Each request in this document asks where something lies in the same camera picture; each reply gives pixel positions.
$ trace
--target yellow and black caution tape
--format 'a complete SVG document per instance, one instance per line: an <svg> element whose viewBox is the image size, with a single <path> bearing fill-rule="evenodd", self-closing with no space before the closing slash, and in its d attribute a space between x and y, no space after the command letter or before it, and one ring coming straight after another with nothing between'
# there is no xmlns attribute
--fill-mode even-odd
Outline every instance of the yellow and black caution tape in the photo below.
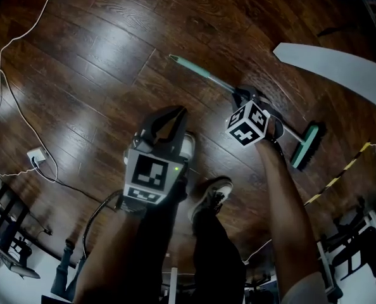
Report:
<svg viewBox="0 0 376 304"><path fill-rule="evenodd" d="M369 147L371 145L372 144L370 142L365 143L364 146L360 149L360 151L356 154L356 156L344 167L342 172L340 172L335 178L333 178L332 181L330 181L318 194L314 195L314 197L309 199L304 204L304 206L308 206L310 203L317 200L328 188L333 186L335 184L335 182L338 181L341 178L341 176L344 175L344 173L353 166L353 164L357 161L357 159L360 157L362 152L364 152L367 149L367 147Z"/></svg>

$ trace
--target electrical outlet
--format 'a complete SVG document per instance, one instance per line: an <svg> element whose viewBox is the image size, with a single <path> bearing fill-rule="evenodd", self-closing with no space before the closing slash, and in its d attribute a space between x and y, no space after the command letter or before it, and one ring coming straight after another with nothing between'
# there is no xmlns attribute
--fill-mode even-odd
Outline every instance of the electrical outlet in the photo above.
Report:
<svg viewBox="0 0 376 304"><path fill-rule="evenodd" d="M30 163L32 163L32 158L34 158L34 162L36 163L37 167L39 168L39 164L46 160L46 151L42 147L31 149L28 153L28 158Z"/></svg>

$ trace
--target white curved panel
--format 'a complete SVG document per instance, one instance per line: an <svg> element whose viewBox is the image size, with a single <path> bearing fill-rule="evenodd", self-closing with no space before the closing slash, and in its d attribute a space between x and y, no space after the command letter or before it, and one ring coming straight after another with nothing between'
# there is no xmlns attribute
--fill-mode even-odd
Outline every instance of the white curved panel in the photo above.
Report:
<svg viewBox="0 0 376 304"><path fill-rule="evenodd" d="M280 43L273 53L284 63L319 74L376 105L376 63L323 47Z"/></svg>

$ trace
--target shoe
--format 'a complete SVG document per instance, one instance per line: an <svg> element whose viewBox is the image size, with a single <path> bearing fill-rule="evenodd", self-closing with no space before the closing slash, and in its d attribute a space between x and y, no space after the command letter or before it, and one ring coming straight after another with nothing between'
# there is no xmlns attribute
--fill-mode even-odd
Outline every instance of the shoe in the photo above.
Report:
<svg viewBox="0 0 376 304"><path fill-rule="evenodd" d="M194 216L201 210L211 210L212 212L219 213L222 203L229 198L229 194L233 190L233 183L229 178L219 178L212 183L205 191L205 194L189 211L188 218L191 223Z"/></svg>
<svg viewBox="0 0 376 304"><path fill-rule="evenodd" d="M182 147L180 156L185 158L187 162L190 162L195 153L195 137L190 132L185 132L184 140L182 141Z"/></svg>
<svg viewBox="0 0 376 304"><path fill-rule="evenodd" d="M69 239L66 240L66 247L70 250L74 250L75 245Z"/></svg>

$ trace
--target forearm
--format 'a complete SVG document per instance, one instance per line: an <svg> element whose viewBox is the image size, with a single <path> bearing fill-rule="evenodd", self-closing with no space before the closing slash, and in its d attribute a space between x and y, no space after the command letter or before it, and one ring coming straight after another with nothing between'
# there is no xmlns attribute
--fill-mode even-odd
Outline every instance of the forearm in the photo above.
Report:
<svg viewBox="0 0 376 304"><path fill-rule="evenodd" d="M301 278L318 271L316 243L298 190L285 162L266 141L257 149L270 195L270 230L281 295Z"/></svg>
<svg viewBox="0 0 376 304"><path fill-rule="evenodd" d="M125 278L140 220L123 211L113 215L78 277L74 303L111 294Z"/></svg>

